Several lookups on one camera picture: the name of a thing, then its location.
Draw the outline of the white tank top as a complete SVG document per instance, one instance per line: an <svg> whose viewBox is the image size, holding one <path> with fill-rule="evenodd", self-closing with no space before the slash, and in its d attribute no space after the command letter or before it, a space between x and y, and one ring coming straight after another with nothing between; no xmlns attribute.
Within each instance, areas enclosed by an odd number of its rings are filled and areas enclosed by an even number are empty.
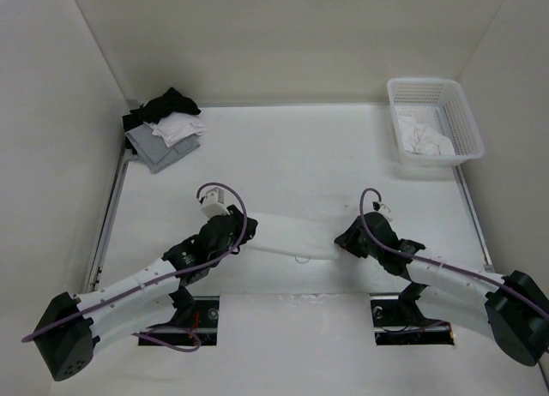
<svg viewBox="0 0 549 396"><path fill-rule="evenodd" d="M332 261L339 255L335 229L321 221L253 213L258 222L249 249L315 261Z"/></svg>

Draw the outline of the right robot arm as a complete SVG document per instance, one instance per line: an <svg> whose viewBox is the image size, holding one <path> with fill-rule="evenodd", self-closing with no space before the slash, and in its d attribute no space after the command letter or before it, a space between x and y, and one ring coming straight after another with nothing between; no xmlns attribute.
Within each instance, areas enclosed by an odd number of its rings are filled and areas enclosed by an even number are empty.
<svg viewBox="0 0 549 396"><path fill-rule="evenodd" d="M400 238L378 212L357 217L335 244L371 257L389 274L408 281L398 314L420 326L444 321L493 340L514 361L535 366L548 350L548 298L526 273L509 275L459 268L419 258L425 245Z"/></svg>

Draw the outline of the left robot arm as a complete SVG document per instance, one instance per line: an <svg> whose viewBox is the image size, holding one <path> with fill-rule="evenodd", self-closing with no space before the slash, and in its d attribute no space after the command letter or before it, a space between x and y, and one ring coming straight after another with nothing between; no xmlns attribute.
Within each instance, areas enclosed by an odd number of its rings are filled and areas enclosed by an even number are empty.
<svg viewBox="0 0 549 396"><path fill-rule="evenodd" d="M65 381L80 373L100 351L127 336L188 323L195 305L189 286L228 255L238 254L257 226L231 205L128 278L91 293L56 295L29 337L51 378Z"/></svg>

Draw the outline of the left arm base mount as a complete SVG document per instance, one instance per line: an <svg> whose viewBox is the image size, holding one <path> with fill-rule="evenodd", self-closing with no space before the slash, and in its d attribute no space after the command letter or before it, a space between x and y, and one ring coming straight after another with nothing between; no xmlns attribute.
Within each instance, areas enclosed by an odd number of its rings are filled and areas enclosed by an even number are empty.
<svg viewBox="0 0 549 396"><path fill-rule="evenodd" d="M190 351L200 346L217 346L220 298L193 297L185 288L170 295L175 313L172 318L139 333L139 346L175 346Z"/></svg>

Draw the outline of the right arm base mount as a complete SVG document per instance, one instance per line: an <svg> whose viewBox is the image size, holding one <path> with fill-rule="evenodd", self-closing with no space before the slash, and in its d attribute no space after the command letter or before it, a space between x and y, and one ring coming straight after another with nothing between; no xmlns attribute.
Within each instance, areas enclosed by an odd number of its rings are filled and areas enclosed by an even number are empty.
<svg viewBox="0 0 549 396"><path fill-rule="evenodd" d="M417 301L425 287L410 284L399 294L370 296L374 340L379 346L454 345L451 325L429 319Z"/></svg>

